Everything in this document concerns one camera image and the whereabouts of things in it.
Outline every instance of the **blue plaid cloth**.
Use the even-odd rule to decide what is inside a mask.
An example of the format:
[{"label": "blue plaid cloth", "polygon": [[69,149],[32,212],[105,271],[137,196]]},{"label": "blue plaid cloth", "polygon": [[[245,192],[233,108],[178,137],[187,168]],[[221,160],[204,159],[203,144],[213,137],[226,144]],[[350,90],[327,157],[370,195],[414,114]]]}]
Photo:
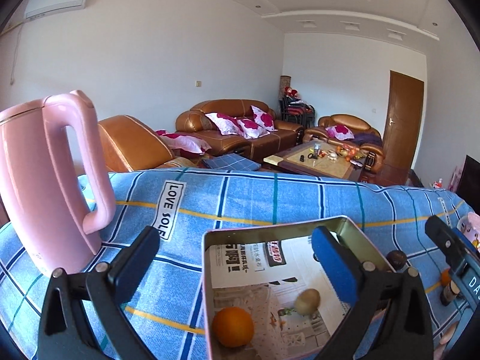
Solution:
[{"label": "blue plaid cloth", "polygon": [[[165,182],[184,185],[169,241],[161,242],[147,274],[125,306],[125,316],[158,360],[206,358],[202,295],[202,236],[210,229],[350,217],[383,255],[403,250],[416,267],[430,306],[433,339],[466,306],[440,302],[445,256],[425,234],[425,221],[437,215],[455,227],[472,211],[455,193],[406,186],[379,187],[334,178],[197,168],[153,169],[110,174],[117,210],[100,231],[102,246],[87,269],[111,261],[157,218]],[[95,207],[85,176],[79,182]],[[13,226],[0,229],[0,323],[28,359],[37,359],[38,323],[49,278],[35,267]],[[118,359],[90,302],[86,313],[100,347]]]},{"label": "blue plaid cloth", "polygon": [[203,163],[210,169],[224,170],[251,170],[260,169],[260,164],[242,157],[241,155],[232,153],[225,154],[212,160],[203,160]]}]

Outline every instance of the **door frame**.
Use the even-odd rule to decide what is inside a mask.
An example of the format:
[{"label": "door frame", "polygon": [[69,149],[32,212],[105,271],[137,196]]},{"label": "door frame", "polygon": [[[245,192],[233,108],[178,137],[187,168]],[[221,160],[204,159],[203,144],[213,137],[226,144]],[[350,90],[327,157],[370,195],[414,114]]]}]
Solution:
[{"label": "door frame", "polygon": [[[422,135],[423,133],[423,123],[425,121],[425,106],[426,106],[426,90],[427,90],[427,81],[425,80],[421,80],[421,79],[417,79],[413,76],[409,76],[408,74],[403,74],[403,73],[400,73],[398,71],[394,71],[394,70],[390,70],[390,87],[388,88],[388,105],[387,105],[387,116],[386,116],[386,119],[385,119],[385,128],[383,129],[383,142],[385,142],[385,135],[386,135],[386,132],[387,132],[387,129],[390,127],[389,126],[389,119],[390,119],[390,112],[391,112],[391,105],[392,105],[392,75],[394,74],[398,74],[398,75],[401,75],[401,76],[406,76],[406,77],[410,77],[410,78],[413,78],[413,79],[416,79],[418,81],[422,81],[423,82],[423,97],[422,97],[422,101],[421,101],[421,115],[420,115],[420,122],[419,122],[419,126],[418,126],[418,134],[417,134],[417,137],[416,137],[416,146],[415,146],[415,152],[413,154],[413,158],[412,158],[412,163],[410,164],[410,169],[412,168],[412,164],[414,164],[416,161],[417,161],[417,154],[418,154],[418,148],[419,148],[419,138],[420,136]],[[384,153],[385,153],[385,158],[388,156],[388,147],[386,148],[385,146],[383,147],[383,150],[384,150]]]}]

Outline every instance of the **kettle handle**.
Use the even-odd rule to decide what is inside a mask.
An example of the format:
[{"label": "kettle handle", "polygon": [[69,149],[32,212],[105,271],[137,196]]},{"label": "kettle handle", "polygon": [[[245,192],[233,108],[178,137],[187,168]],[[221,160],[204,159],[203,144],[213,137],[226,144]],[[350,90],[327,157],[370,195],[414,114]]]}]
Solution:
[{"label": "kettle handle", "polygon": [[71,126],[75,130],[85,173],[97,203],[97,209],[83,218],[83,232],[99,231],[113,219],[115,195],[105,165],[94,105],[82,91],[72,91],[46,98],[44,106],[55,115],[55,127]]}]

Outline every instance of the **yellow stripe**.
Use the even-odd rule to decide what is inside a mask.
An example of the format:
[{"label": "yellow stripe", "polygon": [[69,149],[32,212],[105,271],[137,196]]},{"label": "yellow stripe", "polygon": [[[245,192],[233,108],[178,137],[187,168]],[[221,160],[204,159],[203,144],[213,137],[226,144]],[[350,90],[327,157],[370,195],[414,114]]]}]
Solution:
[{"label": "yellow stripe", "polygon": [[205,330],[201,328],[193,328],[188,325],[184,325],[183,323],[178,323],[171,321],[169,319],[161,318],[153,314],[149,314],[148,312],[140,311],[137,309],[134,309],[133,307],[127,306],[125,307],[125,311],[128,311],[129,313],[133,315],[138,315],[139,317],[142,318],[147,318],[151,321],[155,321],[158,323],[161,323],[162,325],[167,325],[169,327],[173,327],[175,329],[183,330],[185,332],[191,332],[191,333],[196,333],[196,334],[202,334],[205,335]]},{"label": "yellow stripe", "polygon": [[[85,198],[87,202],[90,203],[95,203],[94,199],[89,199]],[[448,212],[449,215],[453,214],[455,210],[457,210],[463,203],[465,203],[464,200],[462,200],[455,209],[451,210]],[[122,205],[122,206],[140,206],[140,207],[147,207],[147,208],[157,208],[156,203],[148,203],[148,202],[126,202],[124,200],[117,200],[116,204]],[[242,219],[242,218],[229,218],[227,216],[222,216],[219,217],[217,215],[212,215],[212,214],[203,214],[202,212],[196,212],[196,211],[191,211],[191,210],[186,210],[183,208],[179,208],[178,212],[181,212],[182,214],[186,215],[192,215],[192,216],[197,216],[198,218],[205,218],[205,219],[212,219],[212,220],[222,220],[224,222],[234,222],[234,223],[244,223],[247,225],[255,225],[255,226],[268,226],[272,225],[272,222],[267,222],[267,221],[258,221],[255,219]],[[436,214],[437,216],[442,216],[444,215],[443,212]],[[429,216],[419,216],[417,218],[418,221],[426,221],[429,218]],[[365,227],[380,227],[380,226],[390,226],[390,225],[400,225],[403,223],[412,223],[415,222],[415,218],[408,218],[408,219],[397,219],[395,221],[384,221],[384,222],[369,222],[365,223]]]},{"label": "yellow stripe", "polygon": [[435,290],[435,288],[440,287],[440,285],[441,285],[440,282],[435,283],[433,286],[428,287],[428,288],[425,290],[425,293],[428,294],[429,292],[432,292],[433,290]]}]

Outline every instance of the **air conditioner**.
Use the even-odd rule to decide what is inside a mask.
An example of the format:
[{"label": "air conditioner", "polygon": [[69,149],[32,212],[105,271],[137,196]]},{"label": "air conditioner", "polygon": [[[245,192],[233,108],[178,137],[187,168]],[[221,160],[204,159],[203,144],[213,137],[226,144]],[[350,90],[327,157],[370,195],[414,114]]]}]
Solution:
[{"label": "air conditioner", "polygon": [[24,19],[33,20],[37,17],[53,15],[54,13],[73,11],[85,8],[86,0],[30,0],[25,9]]}]

